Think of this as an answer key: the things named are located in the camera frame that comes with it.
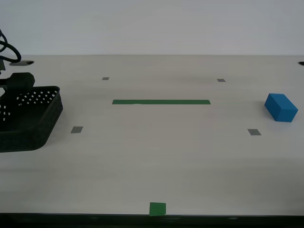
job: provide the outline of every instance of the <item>green tape strip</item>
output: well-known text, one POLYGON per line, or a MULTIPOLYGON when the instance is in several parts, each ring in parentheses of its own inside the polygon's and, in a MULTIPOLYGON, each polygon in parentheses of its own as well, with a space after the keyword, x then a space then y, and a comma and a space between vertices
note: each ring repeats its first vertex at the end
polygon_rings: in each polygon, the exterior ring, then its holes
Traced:
POLYGON ((149 216, 161 216, 166 214, 166 203, 150 203, 149 216))
POLYGON ((113 100, 113 105, 210 105, 210 100, 113 100))

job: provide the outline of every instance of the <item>gray square marker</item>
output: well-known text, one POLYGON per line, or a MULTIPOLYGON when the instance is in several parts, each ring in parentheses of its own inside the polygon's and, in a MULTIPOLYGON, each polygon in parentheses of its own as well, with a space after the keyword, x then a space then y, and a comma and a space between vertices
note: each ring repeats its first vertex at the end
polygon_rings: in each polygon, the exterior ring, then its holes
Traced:
POLYGON ((73 127, 71 134, 81 133, 83 127, 73 127))
POLYGON ((248 129, 251 135, 261 135, 261 133, 257 129, 248 129))

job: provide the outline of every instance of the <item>basket rim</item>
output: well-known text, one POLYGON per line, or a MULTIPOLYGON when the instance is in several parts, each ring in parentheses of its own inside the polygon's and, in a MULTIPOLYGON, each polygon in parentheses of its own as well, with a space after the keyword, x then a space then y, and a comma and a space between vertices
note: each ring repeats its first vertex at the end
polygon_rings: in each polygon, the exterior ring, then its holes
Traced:
POLYGON ((56 95, 54 96, 54 98, 52 99, 51 103, 49 104, 49 106, 47 107, 47 109, 45 110, 45 112, 43 113, 42 117, 39 119, 39 121, 33 125, 33 126, 30 126, 29 128, 27 129, 23 129, 23 130, 15 130, 15 131, 5 131, 5 132, 2 132, 0 131, 0 135, 8 135, 8 134, 17 134, 17 133, 23 133, 23 132, 27 132, 27 131, 30 131, 31 129, 35 128, 37 125, 39 125, 47 116, 47 113, 49 112, 50 108, 54 105, 55 103, 55 98, 59 97, 60 96, 60 88, 58 86, 55 86, 55 85, 52 85, 52 86, 35 86, 33 87, 33 89, 40 89, 40 88, 43 88, 43 89, 46 89, 46 88, 55 88, 58 90, 58 92, 56 93, 56 95))

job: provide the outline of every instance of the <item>green tape square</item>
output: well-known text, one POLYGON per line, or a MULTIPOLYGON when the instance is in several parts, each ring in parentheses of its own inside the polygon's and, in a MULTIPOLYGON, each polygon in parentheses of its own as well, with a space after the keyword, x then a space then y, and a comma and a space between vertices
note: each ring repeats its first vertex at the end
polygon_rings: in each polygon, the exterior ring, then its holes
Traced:
POLYGON ((150 203, 149 216, 161 216, 166 214, 166 203, 150 203))

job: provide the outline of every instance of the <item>black object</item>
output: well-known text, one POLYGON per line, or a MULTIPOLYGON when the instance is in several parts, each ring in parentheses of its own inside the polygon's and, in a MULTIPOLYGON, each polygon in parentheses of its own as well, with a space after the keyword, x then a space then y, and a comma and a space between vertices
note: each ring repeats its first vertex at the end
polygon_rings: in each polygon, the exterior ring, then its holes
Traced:
POLYGON ((304 216, 0 214, 0 227, 18 228, 303 228, 304 216))
POLYGON ((4 65, 4 61, 0 59, 0 74, 2 70, 5 70, 5 65, 4 65))
POLYGON ((27 92, 33 88, 34 83, 35 79, 31 73, 13 73, 7 79, 0 79, 0 87, 8 92, 27 92))
POLYGON ((6 39, 6 37, 4 36, 4 34, 2 33, 1 29, 0 29, 0 38, 3 37, 4 41, 0 40, 0 45, 3 45, 3 48, 0 49, 0 52, 4 51, 6 48, 11 49, 15 55, 16 55, 16 59, 12 59, 12 58, 7 58, 4 56, 0 56, 0 59, 3 59, 5 61, 9 61, 11 63, 17 63, 19 61, 21 61, 21 54, 18 52, 17 49, 15 49, 11 44, 8 43, 8 40, 6 39))
POLYGON ((0 97, 0 152, 30 151, 48 140, 63 106, 56 86, 0 97))
POLYGON ((20 62, 17 63, 10 63, 10 66, 28 66, 28 65, 32 65, 34 63, 34 61, 32 60, 22 60, 20 62))

